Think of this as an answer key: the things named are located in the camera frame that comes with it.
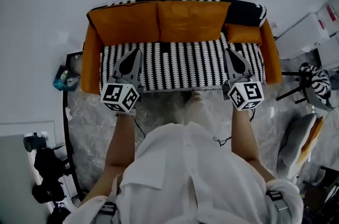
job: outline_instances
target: black bag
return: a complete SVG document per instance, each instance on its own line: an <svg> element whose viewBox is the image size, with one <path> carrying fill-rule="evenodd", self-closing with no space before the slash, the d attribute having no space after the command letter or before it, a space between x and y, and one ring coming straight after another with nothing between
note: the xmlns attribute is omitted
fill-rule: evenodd
<svg viewBox="0 0 339 224"><path fill-rule="evenodd" d="M70 214L65 207L55 207L53 213L48 217L47 224L63 224L63 221Z"/></svg>
<svg viewBox="0 0 339 224"><path fill-rule="evenodd" d="M35 185L32 195L37 202L62 201L65 198L64 190L58 180L43 180L41 185Z"/></svg>
<svg viewBox="0 0 339 224"><path fill-rule="evenodd" d="M68 160L62 161L55 156L54 149L45 148L37 150L34 167L43 179L57 180L71 173L70 169L65 168L67 163Z"/></svg>

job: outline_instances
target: sofa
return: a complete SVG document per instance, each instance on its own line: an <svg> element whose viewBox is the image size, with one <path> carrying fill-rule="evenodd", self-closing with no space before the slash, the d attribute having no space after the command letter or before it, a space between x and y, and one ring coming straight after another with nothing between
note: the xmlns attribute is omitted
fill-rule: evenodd
<svg viewBox="0 0 339 224"><path fill-rule="evenodd" d="M173 63L173 56L172 59L171 57L168 59L166 55L166 59L163 60L163 57L159 57L156 48L161 48L161 53L171 53L171 50L175 50L171 48L176 47L179 54L180 48L195 44L198 49L200 47L201 53L196 49L193 55L198 54L198 59L194 58L195 64L187 66L192 66L193 71L194 67L199 68L206 79L207 70L204 68L206 63L203 58L210 61L210 65L214 65L215 57L211 56L210 47L214 44L219 48L218 44L222 39L226 40L227 44L231 44L230 48L234 46L239 48L239 44L242 44L243 48L248 48L247 44L250 44L260 50L265 75L263 84L270 85L282 81L278 51L266 19L266 8L262 5L237 0L135 0L94 8L88 12L87 18L89 25L83 48L81 74L83 92L100 94L102 80L111 74L114 60L109 61L109 57L107 60L107 57L104 57L104 50L107 50L108 56L112 56L113 53L119 55L119 52L128 50L128 46L129 48L143 46L145 49L154 46L155 51L144 53L145 70L152 66L147 64L148 61L154 60L155 64L158 63L161 67L165 64L167 71L172 73L173 69L177 70L177 65ZM222 63L221 56L218 56L217 60L218 63ZM103 76L103 65L107 65L105 76ZM217 66L221 72L222 64ZM208 69L210 76L213 76L213 67ZM174 79L180 79L182 85L181 75L182 73L177 74ZM213 78L213 83L211 81L209 87L220 88L225 78L220 74L220 78ZM171 91L166 89L166 78L163 80L164 89L160 91ZM191 88L200 89L205 86L208 86L207 82L200 82L200 85L193 83Z"/></svg>

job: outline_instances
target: orange sofa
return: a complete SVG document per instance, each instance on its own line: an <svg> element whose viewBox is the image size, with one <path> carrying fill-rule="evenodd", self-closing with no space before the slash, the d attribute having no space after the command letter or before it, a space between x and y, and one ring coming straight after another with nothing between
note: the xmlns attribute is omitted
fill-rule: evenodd
<svg viewBox="0 0 339 224"><path fill-rule="evenodd" d="M255 11L259 6L234 0L139 0L95 8L87 14L89 25L83 50L81 89L100 93L100 55L104 46L128 42L209 41L219 38L221 29L236 40L232 42L260 44L266 82L279 83L282 80L280 61L269 23L261 14L260 28L251 21L255 20L253 15L249 15L249 25L244 25L246 8Z"/></svg>

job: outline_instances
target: gray tile floor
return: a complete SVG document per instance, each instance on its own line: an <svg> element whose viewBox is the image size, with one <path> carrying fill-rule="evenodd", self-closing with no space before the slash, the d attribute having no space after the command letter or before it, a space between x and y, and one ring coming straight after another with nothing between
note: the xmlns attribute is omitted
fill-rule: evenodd
<svg viewBox="0 0 339 224"><path fill-rule="evenodd" d="M303 62L316 65L314 55L302 55L292 60L282 60L283 71L297 71ZM73 59L72 68L81 72L81 58ZM275 98L298 86L293 77L283 78L277 85L264 87L265 101L256 109L252 121L253 132L260 147L262 163L276 174L276 161L280 142L287 126L295 118L312 112L312 106L306 102L295 104L302 98L295 93L280 101ZM231 102L222 100L222 92L202 91L203 99L210 111L214 123L214 136L225 139L230 136ZM339 94L331 97L333 106L339 104ZM113 112L100 103L99 96L83 93L79 88L68 93L68 106L73 119L69 121L70 140L74 147L74 162L81 188L89 190L99 178L104 167L104 159L109 142L113 135L116 118ZM327 112L317 111L327 116ZM137 105L136 120L147 134L156 127L170 122L181 123L184 104L180 93L145 94ZM339 110L329 114L320 134L317 147L314 149L310 162L302 169L298 184L302 180L313 180L319 165L329 166L339 157ZM142 141L142 133L136 127L136 146ZM230 149L230 141L223 146Z"/></svg>

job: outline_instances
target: white cube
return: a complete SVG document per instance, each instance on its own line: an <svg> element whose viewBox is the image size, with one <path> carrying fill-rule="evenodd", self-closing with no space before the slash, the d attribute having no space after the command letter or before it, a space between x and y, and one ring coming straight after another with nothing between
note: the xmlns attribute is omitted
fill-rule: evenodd
<svg viewBox="0 0 339 224"><path fill-rule="evenodd" d="M122 113L129 113L139 98L139 93L132 84L104 84L100 102L109 109Z"/></svg>
<svg viewBox="0 0 339 224"><path fill-rule="evenodd" d="M264 100L260 82L235 83L228 96L237 110L253 109Z"/></svg>

